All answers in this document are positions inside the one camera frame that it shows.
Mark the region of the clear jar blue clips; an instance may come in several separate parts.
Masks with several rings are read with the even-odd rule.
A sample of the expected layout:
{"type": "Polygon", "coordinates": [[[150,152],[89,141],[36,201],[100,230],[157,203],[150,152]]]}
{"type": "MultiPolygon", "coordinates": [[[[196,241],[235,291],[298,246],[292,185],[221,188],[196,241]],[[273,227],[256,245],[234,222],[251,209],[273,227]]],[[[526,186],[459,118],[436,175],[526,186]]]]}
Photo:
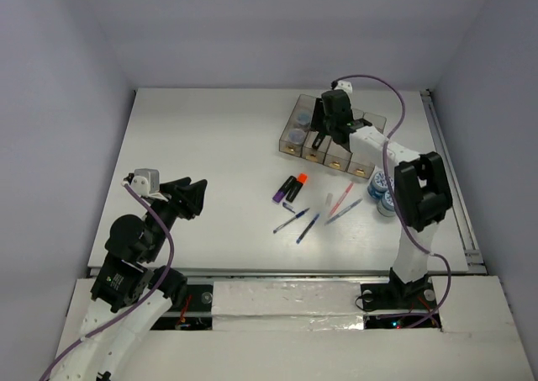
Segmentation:
{"type": "Polygon", "coordinates": [[[298,126],[309,127],[312,120],[312,114],[307,110],[300,110],[295,114],[294,122],[298,126]]]}

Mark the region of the clear jar purple clips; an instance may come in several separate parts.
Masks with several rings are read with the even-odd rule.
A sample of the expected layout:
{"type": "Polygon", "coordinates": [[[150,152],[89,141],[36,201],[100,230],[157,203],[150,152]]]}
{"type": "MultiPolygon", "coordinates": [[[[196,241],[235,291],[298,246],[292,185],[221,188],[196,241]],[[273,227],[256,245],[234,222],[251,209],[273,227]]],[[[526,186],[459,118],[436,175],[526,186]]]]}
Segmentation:
{"type": "Polygon", "coordinates": [[[287,133],[287,142],[297,146],[301,146],[307,137],[308,133],[302,129],[290,129],[287,133]]]}

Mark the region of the orange cap highlighter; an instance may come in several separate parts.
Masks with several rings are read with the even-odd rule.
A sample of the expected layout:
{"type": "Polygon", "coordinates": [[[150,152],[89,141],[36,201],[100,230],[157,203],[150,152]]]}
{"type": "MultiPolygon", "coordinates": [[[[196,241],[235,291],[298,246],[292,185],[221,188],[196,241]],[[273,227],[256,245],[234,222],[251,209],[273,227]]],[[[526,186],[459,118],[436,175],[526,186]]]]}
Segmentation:
{"type": "Polygon", "coordinates": [[[298,177],[296,178],[295,182],[291,186],[289,192],[286,196],[286,201],[291,203],[295,200],[295,198],[298,196],[299,192],[301,191],[303,185],[307,182],[308,175],[305,173],[300,173],[298,177]]]}

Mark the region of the clear pen cap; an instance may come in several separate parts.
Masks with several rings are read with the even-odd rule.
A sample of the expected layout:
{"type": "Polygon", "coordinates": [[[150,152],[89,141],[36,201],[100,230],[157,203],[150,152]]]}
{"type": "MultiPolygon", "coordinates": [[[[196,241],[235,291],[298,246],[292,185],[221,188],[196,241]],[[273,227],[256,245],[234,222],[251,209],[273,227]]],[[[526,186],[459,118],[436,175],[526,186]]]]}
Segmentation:
{"type": "Polygon", "coordinates": [[[333,194],[328,193],[326,198],[325,198],[325,202],[324,202],[324,208],[325,208],[326,211],[330,211],[330,207],[331,207],[331,204],[332,204],[332,199],[333,199],[333,194]]]}

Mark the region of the purple cap highlighter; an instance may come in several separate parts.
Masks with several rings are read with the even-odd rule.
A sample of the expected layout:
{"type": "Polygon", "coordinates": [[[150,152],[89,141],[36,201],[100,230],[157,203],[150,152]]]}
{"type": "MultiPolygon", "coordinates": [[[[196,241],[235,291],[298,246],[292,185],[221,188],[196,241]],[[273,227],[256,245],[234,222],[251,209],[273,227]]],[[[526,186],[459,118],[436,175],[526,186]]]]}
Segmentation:
{"type": "Polygon", "coordinates": [[[282,184],[282,186],[277,190],[277,192],[272,197],[272,201],[276,204],[279,204],[282,199],[287,195],[293,184],[297,181],[295,176],[290,176],[282,184]]]}

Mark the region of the green cap highlighter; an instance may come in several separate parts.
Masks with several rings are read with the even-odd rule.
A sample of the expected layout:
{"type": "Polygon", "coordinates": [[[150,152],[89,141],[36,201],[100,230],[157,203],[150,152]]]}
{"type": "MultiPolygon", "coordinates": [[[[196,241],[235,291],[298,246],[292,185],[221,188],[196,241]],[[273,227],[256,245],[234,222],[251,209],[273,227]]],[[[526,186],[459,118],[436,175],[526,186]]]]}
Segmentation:
{"type": "Polygon", "coordinates": [[[326,138],[326,134],[324,134],[322,132],[319,132],[316,135],[316,137],[314,138],[312,148],[314,150],[318,150],[321,147],[321,145],[323,144],[325,138],[326,138]]]}

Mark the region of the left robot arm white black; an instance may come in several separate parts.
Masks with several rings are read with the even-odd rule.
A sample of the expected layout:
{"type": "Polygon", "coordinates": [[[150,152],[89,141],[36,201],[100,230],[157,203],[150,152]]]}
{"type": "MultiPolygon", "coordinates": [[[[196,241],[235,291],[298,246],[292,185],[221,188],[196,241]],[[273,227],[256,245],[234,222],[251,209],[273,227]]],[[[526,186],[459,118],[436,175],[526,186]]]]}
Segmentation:
{"type": "Polygon", "coordinates": [[[111,225],[78,337],[43,380],[119,380],[151,327],[186,301],[187,277],[172,267],[171,229],[201,214],[207,180],[161,183],[157,170],[141,168],[121,185],[145,214],[125,214],[111,225]]]}

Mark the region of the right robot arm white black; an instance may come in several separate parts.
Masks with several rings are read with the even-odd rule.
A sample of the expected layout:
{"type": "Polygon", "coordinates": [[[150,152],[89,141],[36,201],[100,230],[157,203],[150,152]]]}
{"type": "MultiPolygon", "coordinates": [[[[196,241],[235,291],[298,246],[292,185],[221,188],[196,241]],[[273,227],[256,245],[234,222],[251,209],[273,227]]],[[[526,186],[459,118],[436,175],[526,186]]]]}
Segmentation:
{"type": "Polygon", "coordinates": [[[383,170],[402,231],[387,283],[365,285],[361,310],[408,310],[428,288],[428,259],[439,223],[453,206],[446,169],[434,151],[420,154],[390,140],[368,120],[354,117],[348,93],[332,89],[316,100],[313,147],[325,137],[383,170]]]}

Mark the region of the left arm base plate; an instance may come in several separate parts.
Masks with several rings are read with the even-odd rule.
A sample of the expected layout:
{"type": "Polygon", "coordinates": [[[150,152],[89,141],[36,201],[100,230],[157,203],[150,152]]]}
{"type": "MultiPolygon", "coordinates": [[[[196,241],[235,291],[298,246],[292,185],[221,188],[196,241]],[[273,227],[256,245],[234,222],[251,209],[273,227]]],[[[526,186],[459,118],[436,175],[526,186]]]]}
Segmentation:
{"type": "Polygon", "coordinates": [[[188,284],[185,299],[170,312],[185,316],[210,313],[213,303],[214,286],[212,284],[188,284]]]}

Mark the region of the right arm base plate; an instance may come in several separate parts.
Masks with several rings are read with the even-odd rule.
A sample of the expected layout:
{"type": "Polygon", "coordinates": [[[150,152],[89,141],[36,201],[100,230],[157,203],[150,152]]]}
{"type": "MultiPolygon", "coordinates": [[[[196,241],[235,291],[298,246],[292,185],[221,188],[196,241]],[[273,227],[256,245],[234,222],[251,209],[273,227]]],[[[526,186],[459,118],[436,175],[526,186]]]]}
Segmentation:
{"type": "Polygon", "coordinates": [[[366,312],[378,310],[405,310],[424,308],[422,302],[436,301],[431,283],[367,283],[361,287],[357,299],[366,312]]]}

